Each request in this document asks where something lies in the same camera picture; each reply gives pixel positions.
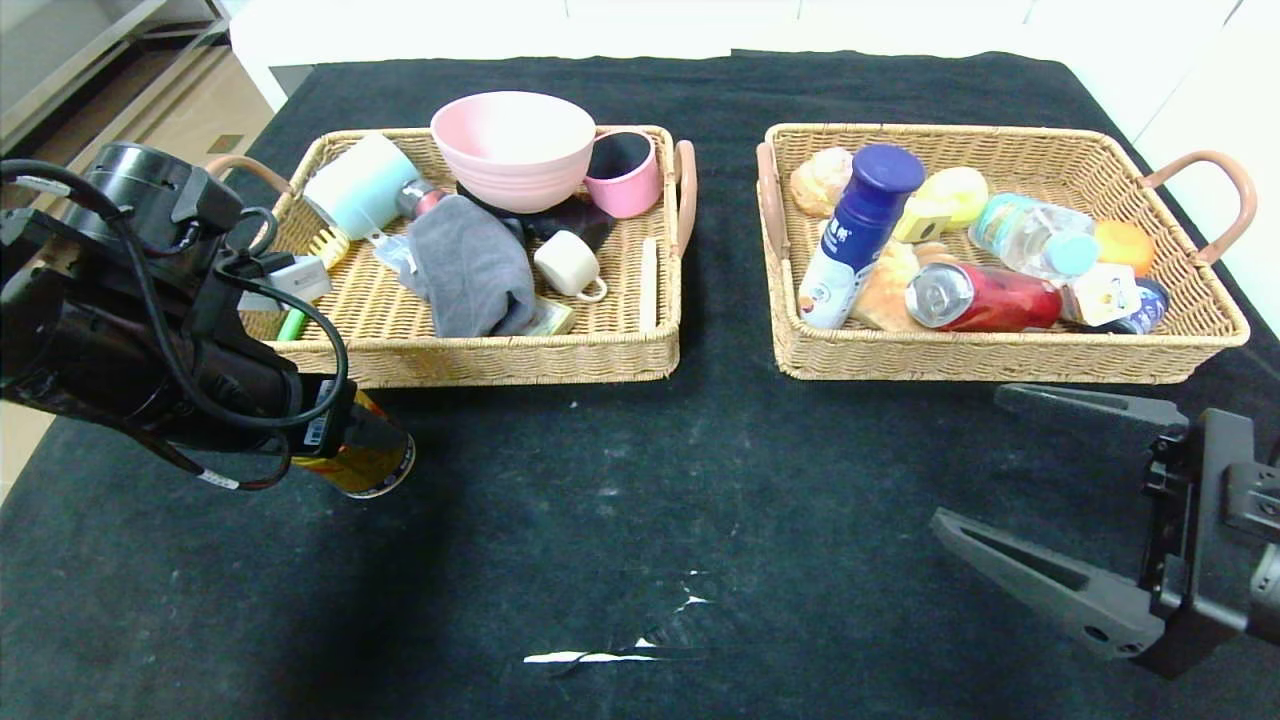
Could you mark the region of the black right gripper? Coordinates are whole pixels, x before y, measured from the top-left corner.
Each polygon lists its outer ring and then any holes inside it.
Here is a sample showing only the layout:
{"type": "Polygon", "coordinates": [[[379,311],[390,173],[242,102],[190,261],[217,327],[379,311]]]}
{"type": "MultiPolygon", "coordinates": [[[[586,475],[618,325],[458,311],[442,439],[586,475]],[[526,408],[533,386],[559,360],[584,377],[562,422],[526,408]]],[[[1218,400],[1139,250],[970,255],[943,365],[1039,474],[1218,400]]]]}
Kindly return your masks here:
{"type": "Polygon", "coordinates": [[[1044,546],[936,509],[941,544],[1101,659],[1175,679],[1240,635],[1277,644],[1277,465],[1254,423],[1217,409],[1190,420],[1167,400],[1009,383],[995,404],[1039,456],[1138,461],[1153,501],[1139,585],[1044,546]]]}

